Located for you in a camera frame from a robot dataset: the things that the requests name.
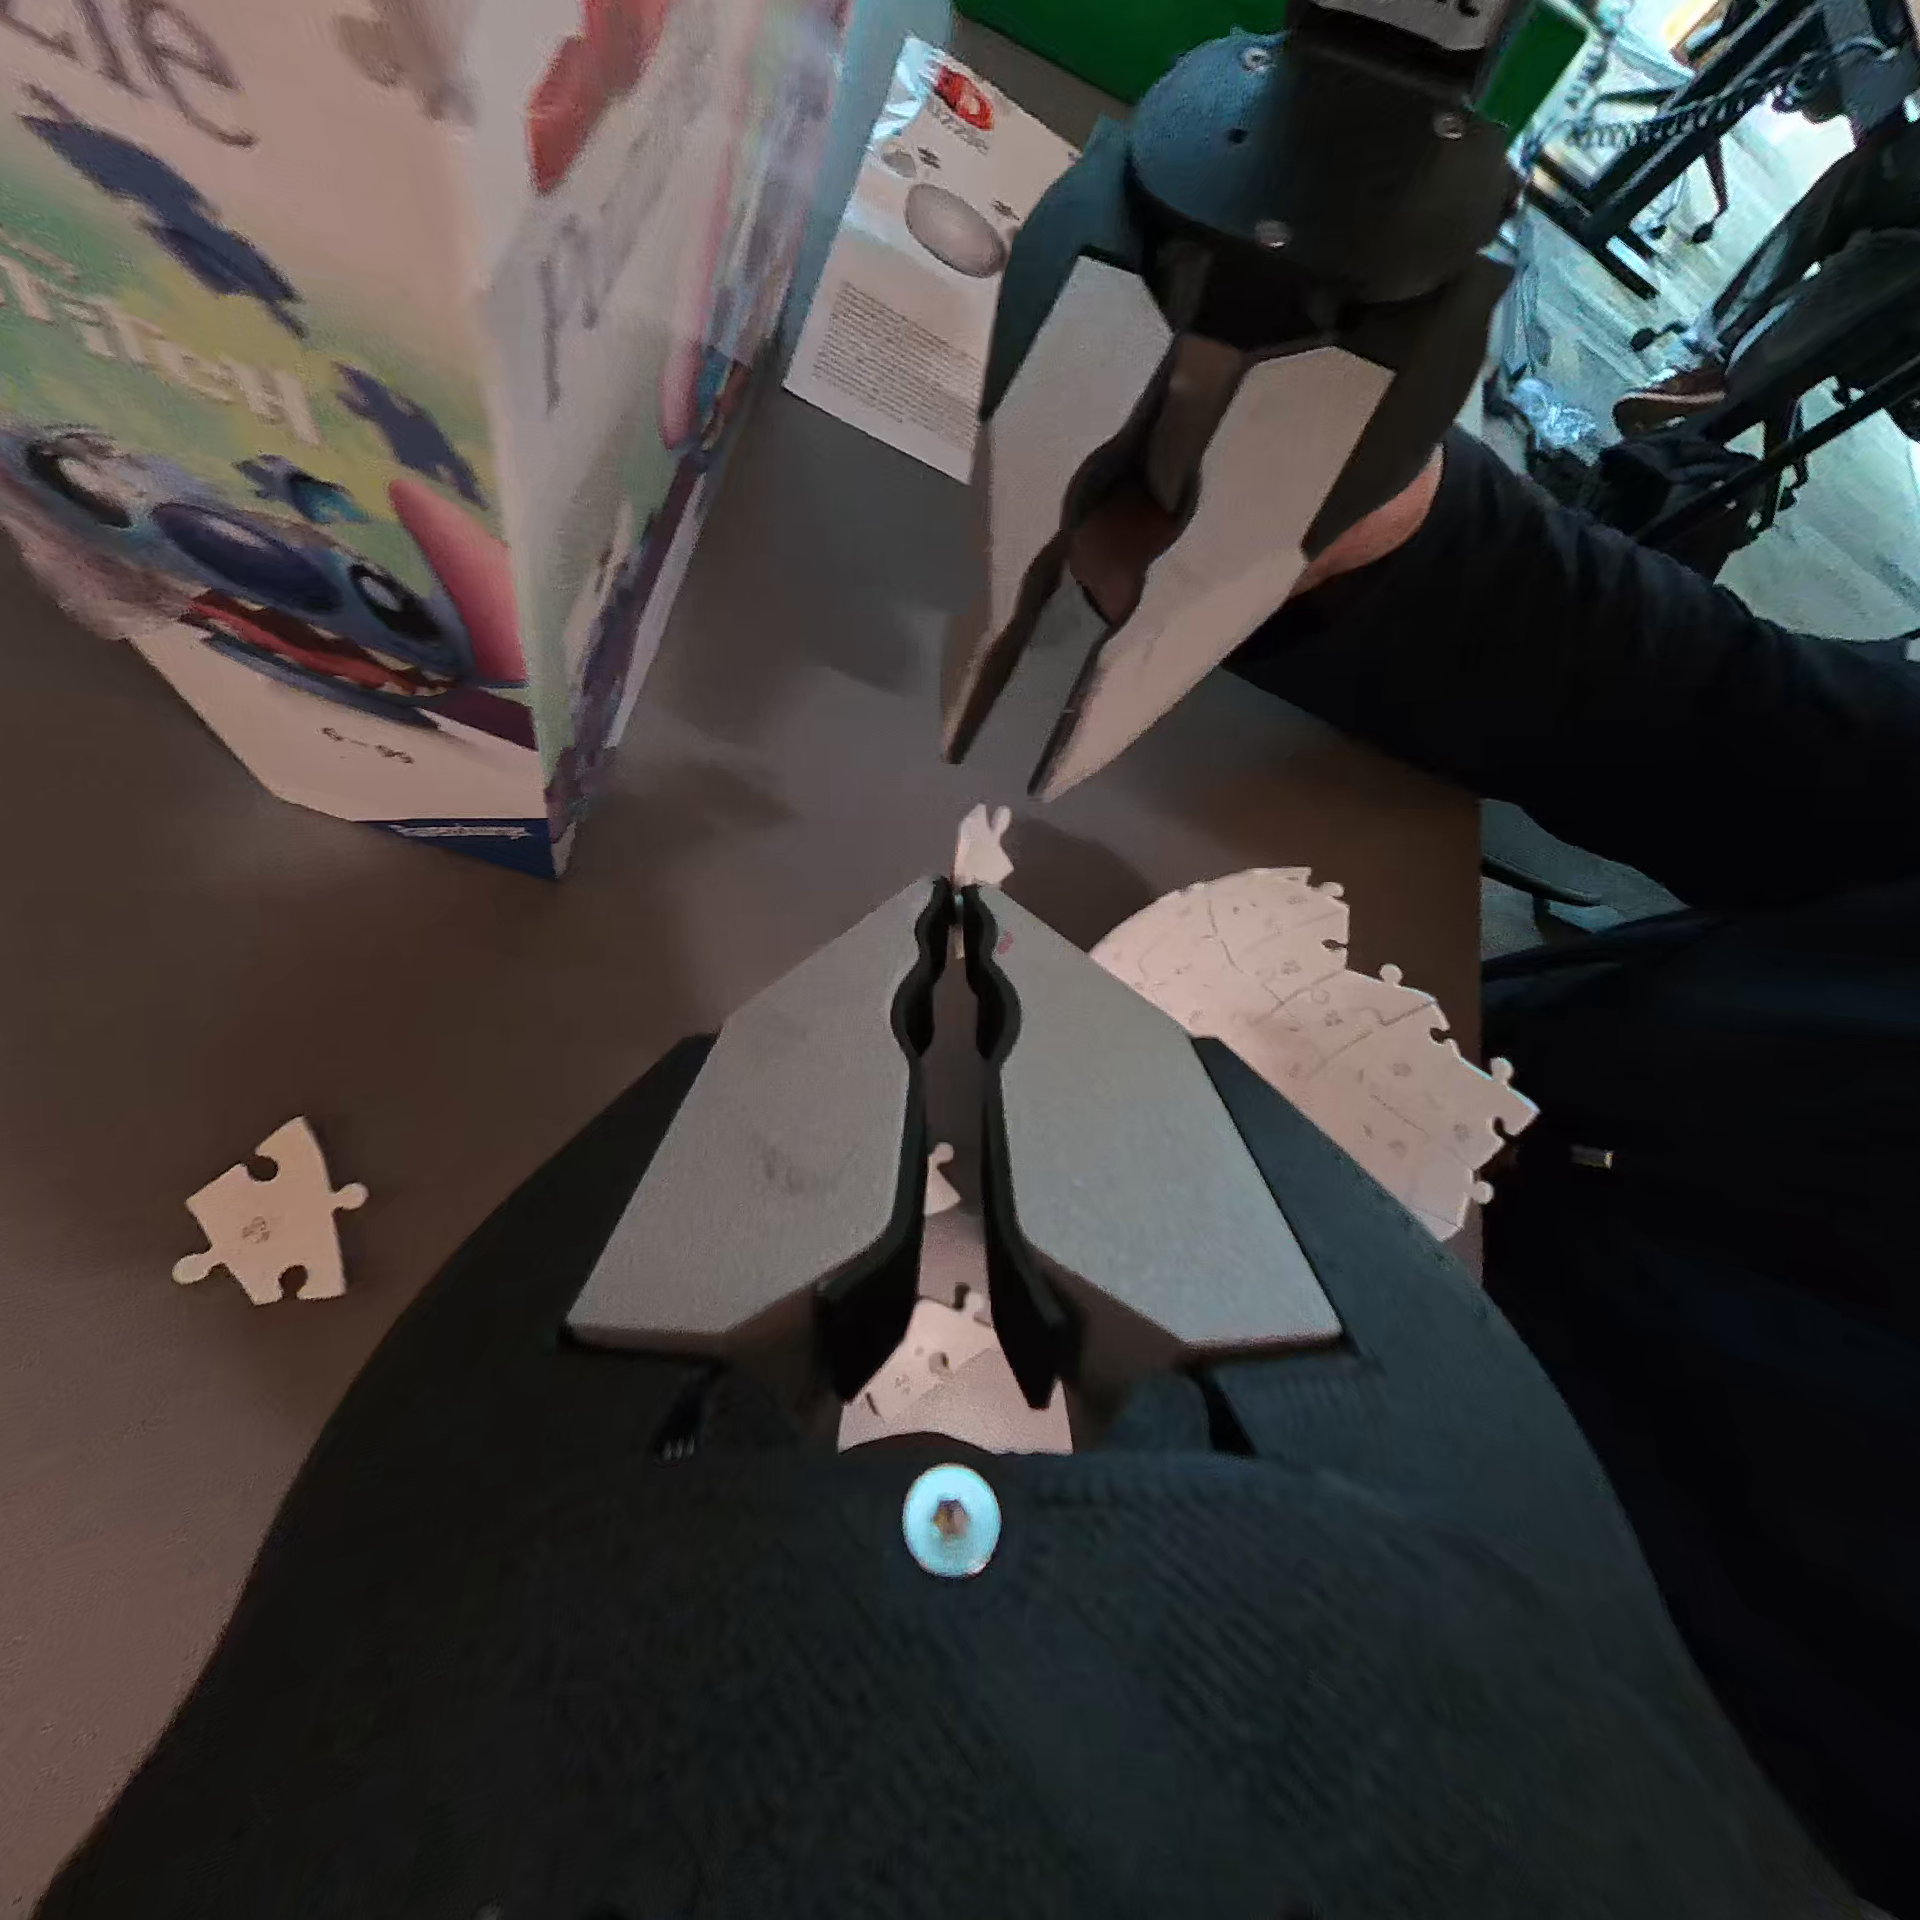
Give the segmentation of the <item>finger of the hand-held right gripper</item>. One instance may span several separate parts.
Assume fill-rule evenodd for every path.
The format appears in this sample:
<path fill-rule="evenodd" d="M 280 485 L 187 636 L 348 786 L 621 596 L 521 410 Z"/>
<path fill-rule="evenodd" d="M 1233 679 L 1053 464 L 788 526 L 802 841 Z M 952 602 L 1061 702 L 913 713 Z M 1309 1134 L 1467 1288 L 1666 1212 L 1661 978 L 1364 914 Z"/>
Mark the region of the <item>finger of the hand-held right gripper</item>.
<path fill-rule="evenodd" d="M 1168 352 L 1146 284 L 1081 255 L 977 431 L 968 489 L 980 588 L 952 626 L 945 756 L 972 752 L 1065 576 L 1068 510 Z"/>
<path fill-rule="evenodd" d="M 1176 356 L 1168 329 L 1156 374 Z M 1139 548 L 1128 557 L 1123 612 L 1107 617 L 1064 702 L 1027 789 L 1034 800 L 1058 800 L 1101 773 L 1280 609 L 1307 565 L 1309 528 L 1391 384 L 1386 368 L 1330 345 L 1240 372 L 1197 450 L 1192 506 L 1173 540 L 1152 557 Z M 1143 444 L 1146 398 L 1075 492 L 1064 576 L 1072 536 L 1090 528 L 1096 481 L 1117 476 Z"/>

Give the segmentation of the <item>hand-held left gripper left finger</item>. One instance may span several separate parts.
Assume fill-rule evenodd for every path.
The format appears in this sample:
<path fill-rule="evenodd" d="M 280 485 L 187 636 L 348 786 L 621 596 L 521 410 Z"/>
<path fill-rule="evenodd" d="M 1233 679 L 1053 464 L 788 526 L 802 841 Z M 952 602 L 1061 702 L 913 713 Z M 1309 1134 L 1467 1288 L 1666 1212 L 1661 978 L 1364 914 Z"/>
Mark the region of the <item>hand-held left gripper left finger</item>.
<path fill-rule="evenodd" d="M 760 994 L 706 1049 L 569 1334 L 720 1362 L 788 1404 L 848 1404 L 921 1274 L 923 1053 L 953 886 L 917 880 Z"/>

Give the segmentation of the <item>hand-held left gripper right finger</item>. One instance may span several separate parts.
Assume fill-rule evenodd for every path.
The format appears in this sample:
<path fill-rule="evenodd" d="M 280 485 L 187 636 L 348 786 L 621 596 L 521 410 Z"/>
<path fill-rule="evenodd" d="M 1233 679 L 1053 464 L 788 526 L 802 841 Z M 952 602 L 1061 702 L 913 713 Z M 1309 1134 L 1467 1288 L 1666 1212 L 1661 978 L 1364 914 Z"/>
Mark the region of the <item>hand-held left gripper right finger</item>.
<path fill-rule="evenodd" d="M 964 892 L 964 958 L 992 1322 L 1024 1398 L 1337 1346 L 1193 1036 L 994 886 Z"/>

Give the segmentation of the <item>partly built puzzle ball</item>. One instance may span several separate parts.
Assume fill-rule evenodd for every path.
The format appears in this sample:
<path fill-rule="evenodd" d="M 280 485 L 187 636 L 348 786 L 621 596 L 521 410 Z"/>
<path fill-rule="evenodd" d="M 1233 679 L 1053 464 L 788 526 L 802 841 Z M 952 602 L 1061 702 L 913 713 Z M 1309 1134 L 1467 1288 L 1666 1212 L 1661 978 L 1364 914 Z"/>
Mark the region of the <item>partly built puzzle ball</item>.
<path fill-rule="evenodd" d="M 1480 1068 L 1400 967 L 1351 967 L 1349 930 L 1337 882 L 1253 869 L 1141 908 L 1090 954 L 1192 1038 L 1225 1044 L 1452 1240 L 1492 1199 L 1485 1169 L 1538 1105 L 1508 1060 Z"/>

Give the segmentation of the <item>person's right forearm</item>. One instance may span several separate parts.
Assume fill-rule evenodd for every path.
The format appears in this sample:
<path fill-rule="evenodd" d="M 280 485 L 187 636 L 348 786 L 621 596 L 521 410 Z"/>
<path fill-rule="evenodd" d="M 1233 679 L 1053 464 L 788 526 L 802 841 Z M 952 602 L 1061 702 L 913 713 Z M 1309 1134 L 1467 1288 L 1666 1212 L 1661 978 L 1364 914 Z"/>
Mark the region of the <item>person's right forearm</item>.
<path fill-rule="evenodd" d="M 1450 431 L 1229 672 L 1717 912 L 1916 888 L 1916 662 L 1789 630 Z"/>

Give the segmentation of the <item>cartoon print puzzle box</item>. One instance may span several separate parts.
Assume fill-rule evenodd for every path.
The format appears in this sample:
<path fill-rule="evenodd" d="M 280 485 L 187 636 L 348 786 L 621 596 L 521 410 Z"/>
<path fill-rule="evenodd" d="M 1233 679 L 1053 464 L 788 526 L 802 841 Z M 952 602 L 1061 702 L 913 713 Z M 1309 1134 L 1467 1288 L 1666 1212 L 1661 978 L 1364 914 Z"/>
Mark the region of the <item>cartoon print puzzle box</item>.
<path fill-rule="evenodd" d="M 5 1 L 5 529 L 330 817 L 561 877 L 851 5 Z"/>

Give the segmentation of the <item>person's right hand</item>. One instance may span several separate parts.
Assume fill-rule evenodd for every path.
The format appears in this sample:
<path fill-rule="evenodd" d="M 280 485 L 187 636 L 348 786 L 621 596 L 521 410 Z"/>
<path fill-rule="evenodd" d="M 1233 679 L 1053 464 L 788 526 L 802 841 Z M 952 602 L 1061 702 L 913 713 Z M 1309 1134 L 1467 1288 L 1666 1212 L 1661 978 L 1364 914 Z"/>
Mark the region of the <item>person's right hand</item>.
<path fill-rule="evenodd" d="M 1429 519 L 1445 477 L 1447 446 L 1440 444 L 1416 477 L 1381 506 L 1361 517 L 1354 528 L 1332 540 L 1307 561 L 1291 596 L 1307 596 L 1332 581 L 1364 572 L 1392 557 Z"/>

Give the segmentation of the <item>white instruction leaflet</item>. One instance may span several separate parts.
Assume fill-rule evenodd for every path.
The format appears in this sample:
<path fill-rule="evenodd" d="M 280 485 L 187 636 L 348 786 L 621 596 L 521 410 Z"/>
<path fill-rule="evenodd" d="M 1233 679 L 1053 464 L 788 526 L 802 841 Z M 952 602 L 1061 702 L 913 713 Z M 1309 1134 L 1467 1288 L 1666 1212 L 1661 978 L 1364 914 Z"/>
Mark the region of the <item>white instruction leaflet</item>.
<path fill-rule="evenodd" d="M 1012 241 L 1077 158 L 996 85 L 905 36 L 785 386 L 968 481 Z"/>

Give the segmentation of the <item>green panel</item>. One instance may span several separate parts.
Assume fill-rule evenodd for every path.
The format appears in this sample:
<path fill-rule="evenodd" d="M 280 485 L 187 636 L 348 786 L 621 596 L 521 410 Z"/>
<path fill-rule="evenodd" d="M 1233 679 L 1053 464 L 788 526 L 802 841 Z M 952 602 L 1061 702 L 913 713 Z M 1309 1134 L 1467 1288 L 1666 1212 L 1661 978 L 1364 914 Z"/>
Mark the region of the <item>green panel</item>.
<path fill-rule="evenodd" d="M 1192 47 L 1233 29 L 1275 32 L 1284 1 L 953 1 L 968 20 L 1027 47 L 1120 102 L 1136 102 Z M 1511 40 L 1477 93 L 1483 116 L 1523 132 L 1588 50 L 1573 5 L 1523 5 Z"/>

